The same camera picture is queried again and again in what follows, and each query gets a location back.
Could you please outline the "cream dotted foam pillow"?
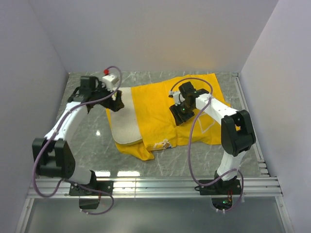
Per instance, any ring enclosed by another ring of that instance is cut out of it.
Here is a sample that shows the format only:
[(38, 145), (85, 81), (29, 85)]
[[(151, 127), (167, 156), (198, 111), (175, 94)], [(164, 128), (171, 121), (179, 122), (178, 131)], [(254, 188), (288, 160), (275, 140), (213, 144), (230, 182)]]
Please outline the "cream dotted foam pillow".
[(142, 142), (137, 116), (130, 87), (120, 88), (121, 100), (124, 108), (113, 112), (106, 109), (110, 130), (114, 141), (118, 144), (130, 146)]

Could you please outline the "yellow printed pillowcase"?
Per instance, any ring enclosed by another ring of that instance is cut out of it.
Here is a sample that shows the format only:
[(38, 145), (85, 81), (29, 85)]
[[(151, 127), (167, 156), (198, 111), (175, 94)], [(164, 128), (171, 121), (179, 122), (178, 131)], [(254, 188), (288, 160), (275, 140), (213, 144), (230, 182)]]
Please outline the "yellow printed pillowcase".
[[(176, 83), (185, 78), (191, 79), (190, 82), (195, 89), (213, 90), (213, 96), (226, 104), (214, 73), (186, 75), (158, 83), (131, 87), (142, 142), (130, 146), (115, 142), (119, 152), (147, 161), (154, 158), (153, 151), (188, 144), (193, 120), (190, 119), (181, 126), (176, 126), (169, 110), (169, 107), (174, 104), (174, 100), (169, 98), (169, 91), (178, 90)], [(196, 121), (192, 141), (208, 145), (221, 144), (221, 126), (207, 114), (202, 113)]]

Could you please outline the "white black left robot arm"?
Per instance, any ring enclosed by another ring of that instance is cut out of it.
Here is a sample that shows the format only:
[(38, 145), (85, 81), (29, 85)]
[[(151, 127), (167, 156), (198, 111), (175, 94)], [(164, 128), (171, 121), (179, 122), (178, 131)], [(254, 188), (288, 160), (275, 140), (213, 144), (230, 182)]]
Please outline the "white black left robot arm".
[(86, 195), (98, 191), (95, 172), (77, 166), (69, 144), (81, 121), (95, 105), (113, 112), (124, 107), (119, 90), (121, 82), (122, 76), (115, 74), (106, 74), (102, 78), (82, 76), (57, 123), (43, 138), (34, 139), (32, 184), (40, 196), (43, 194), (36, 184), (36, 176), (60, 178), (80, 187)]

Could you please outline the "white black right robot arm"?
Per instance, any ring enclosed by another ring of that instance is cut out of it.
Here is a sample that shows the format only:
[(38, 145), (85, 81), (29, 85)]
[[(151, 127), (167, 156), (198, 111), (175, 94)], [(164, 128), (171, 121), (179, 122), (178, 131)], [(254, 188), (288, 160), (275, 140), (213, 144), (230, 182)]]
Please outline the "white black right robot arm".
[(169, 98), (174, 100), (170, 111), (177, 126), (193, 119), (188, 142), (191, 150), (194, 126), (202, 113), (207, 114), (221, 126), (221, 145), (224, 154), (214, 180), (201, 182), (191, 171), (193, 181), (200, 187), (214, 187), (219, 194), (225, 194), (241, 175), (239, 170), (246, 152), (256, 142), (256, 136), (250, 114), (247, 110), (238, 111), (220, 102), (213, 96), (213, 90), (195, 89), (190, 78), (178, 81), (178, 90), (169, 91)]

